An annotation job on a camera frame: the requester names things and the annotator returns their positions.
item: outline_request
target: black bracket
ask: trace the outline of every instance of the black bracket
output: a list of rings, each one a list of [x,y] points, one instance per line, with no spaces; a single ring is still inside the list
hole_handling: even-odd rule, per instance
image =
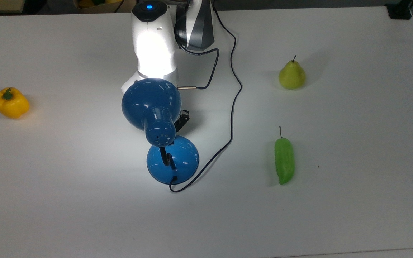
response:
[[[393,20],[410,20],[409,5],[413,5],[413,0],[401,0],[397,4],[385,4],[388,10],[388,16]]]
[[[176,132],[179,132],[187,121],[189,121],[189,111],[181,110],[181,113],[179,113],[179,119],[174,123]]]

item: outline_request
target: bell pepper stem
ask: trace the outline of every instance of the bell pepper stem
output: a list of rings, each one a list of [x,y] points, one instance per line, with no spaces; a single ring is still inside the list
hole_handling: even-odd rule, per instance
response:
[[[8,88],[5,93],[3,94],[3,98],[5,100],[10,100],[12,98],[13,94],[10,92],[10,88]]]

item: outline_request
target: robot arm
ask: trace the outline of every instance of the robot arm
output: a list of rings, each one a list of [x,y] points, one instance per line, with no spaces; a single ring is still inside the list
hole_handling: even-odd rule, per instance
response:
[[[173,25],[162,1],[140,1],[132,10],[133,47],[138,70],[122,86],[122,93],[136,81],[161,78],[177,86],[177,45],[202,51],[214,42],[210,0],[188,0],[177,5]]]

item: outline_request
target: black cable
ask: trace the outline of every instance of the black cable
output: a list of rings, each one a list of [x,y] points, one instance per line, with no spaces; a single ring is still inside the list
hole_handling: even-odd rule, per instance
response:
[[[124,1],[125,1],[125,0],[122,0],[122,1],[121,1],[121,3],[119,4],[118,8],[116,8],[116,10],[114,11],[114,13],[117,13],[117,11],[118,11],[119,8],[122,6],[122,4],[123,4]]]
[[[227,31],[227,33],[229,33],[233,38],[234,38],[234,46],[232,48],[231,51],[231,69],[232,69],[232,73],[234,74],[234,77],[236,78],[237,82],[240,84],[240,90],[237,92],[235,98],[234,98],[234,102],[232,103],[232,109],[231,109],[231,139],[226,143],[226,145],[224,145],[221,149],[218,150],[218,152],[216,152],[213,157],[206,163],[206,165],[202,168],[202,170],[200,170],[200,172],[197,174],[197,176],[195,176],[195,178],[193,180],[191,180],[186,186],[184,186],[183,188],[179,189],[179,190],[173,190],[172,189],[172,185],[173,183],[177,180],[177,176],[174,176],[172,181],[170,182],[170,184],[168,185],[170,188],[170,191],[178,193],[181,192],[183,190],[185,190],[186,188],[188,188],[192,183],[195,182],[195,180],[197,180],[197,178],[200,177],[200,175],[202,175],[202,173],[205,171],[205,169],[208,167],[208,165],[210,165],[210,163],[225,149],[227,148],[232,140],[234,139],[234,110],[235,110],[235,104],[238,98],[238,95],[240,94],[241,90],[243,89],[243,84],[241,83],[240,79],[238,78],[235,70],[234,70],[234,66],[232,64],[232,56],[234,54],[236,45],[237,45],[237,38],[224,26],[223,22],[221,21],[221,19],[219,18],[219,14],[218,11],[216,10],[216,8],[214,7],[214,0],[213,0],[213,11],[216,13],[216,17],[218,17],[218,21],[221,24],[221,26]]]
[[[179,47],[182,50],[184,50],[186,53],[193,54],[194,56],[203,56],[204,54],[210,54],[211,52],[216,51],[216,60],[214,61],[213,70],[211,71],[210,79],[208,80],[207,85],[205,87],[195,87],[196,90],[204,90],[204,89],[208,88],[208,86],[210,86],[211,80],[213,79],[214,70],[216,70],[216,64],[218,63],[219,49],[213,48],[213,49],[205,51],[205,52],[196,53],[196,52],[189,51],[188,49],[185,48],[185,46],[183,46],[181,44],[179,44]],[[179,90],[190,89],[190,88],[192,88],[192,87],[178,87]]]

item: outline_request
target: fake vegetable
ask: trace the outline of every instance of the fake vegetable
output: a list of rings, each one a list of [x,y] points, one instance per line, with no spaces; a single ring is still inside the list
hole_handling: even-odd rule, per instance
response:
[[[30,103],[16,88],[0,91],[0,112],[11,119],[18,119],[30,108]]]
[[[280,185],[287,183],[294,175],[294,152],[291,142],[281,136],[275,142],[275,168],[280,179]]]

